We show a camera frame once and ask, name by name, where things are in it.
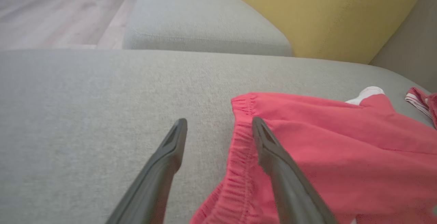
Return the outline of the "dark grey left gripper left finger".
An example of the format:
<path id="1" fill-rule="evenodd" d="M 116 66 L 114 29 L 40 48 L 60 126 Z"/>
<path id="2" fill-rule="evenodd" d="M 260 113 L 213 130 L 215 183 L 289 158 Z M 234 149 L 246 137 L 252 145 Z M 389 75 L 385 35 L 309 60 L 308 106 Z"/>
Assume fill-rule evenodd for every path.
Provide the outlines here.
<path id="1" fill-rule="evenodd" d="M 178 119 L 148 159 L 112 214 L 108 224 L 162 224 L 174 175 L 181 167 L 187 120 Z"/>

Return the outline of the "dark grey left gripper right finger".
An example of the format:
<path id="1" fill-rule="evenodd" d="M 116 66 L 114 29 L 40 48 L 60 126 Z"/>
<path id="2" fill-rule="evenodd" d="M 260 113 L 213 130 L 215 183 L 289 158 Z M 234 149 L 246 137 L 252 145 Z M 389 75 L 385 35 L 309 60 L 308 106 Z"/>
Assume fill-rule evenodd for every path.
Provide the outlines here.
<path id="1" fill-rule="evenodd" d="M 252 120 L 258 164 L 269 176 L 281 224 L 335 224 L 334 214 L 265 121 Z"/>

